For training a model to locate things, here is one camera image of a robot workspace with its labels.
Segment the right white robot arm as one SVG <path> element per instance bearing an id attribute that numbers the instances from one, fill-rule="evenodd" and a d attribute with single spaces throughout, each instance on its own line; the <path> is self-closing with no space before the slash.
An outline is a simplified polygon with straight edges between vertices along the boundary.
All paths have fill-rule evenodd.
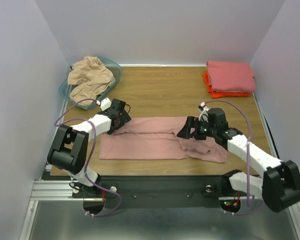
<path id="1" fill-rule="evenodd" d="M 227 176 L 230 188 L 263 200 L 275 213 L 300 202 L 300 171 L 296 163 L 271 156 L 251 143 L 241 131 L 229 127 L 221 108 L 203 107 L 201 110 L 200 117 L 187 117 L 177 137 L 200 141 L 213 138 L 257 172 L 257 177 L 240 171 L 231 172 Z"/>

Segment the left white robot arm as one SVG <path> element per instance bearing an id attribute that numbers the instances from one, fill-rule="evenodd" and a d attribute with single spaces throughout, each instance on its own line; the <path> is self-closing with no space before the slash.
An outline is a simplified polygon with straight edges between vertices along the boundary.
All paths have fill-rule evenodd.
<path id="1" fill-rule="evenodd" d="M 101 176 L 88 165 L 96 147 L 97 136 L 111 135 L 131 120 L 129 112 L 125 110 L 129 105 L 115 98 L 105 98 L 95 103 L 101 111 L 91 118 L 78 117 L 82 121 L 79 124 L 68 126 L 67 123 L 72 122 L 72 119 L 62 123 L 58 120 L 55 122 L 57 130 L 47 162 L 69 174 L 81 185 L 95 187 L 102 193 L 115 194 L 114 191 L 100 186 Z"/>

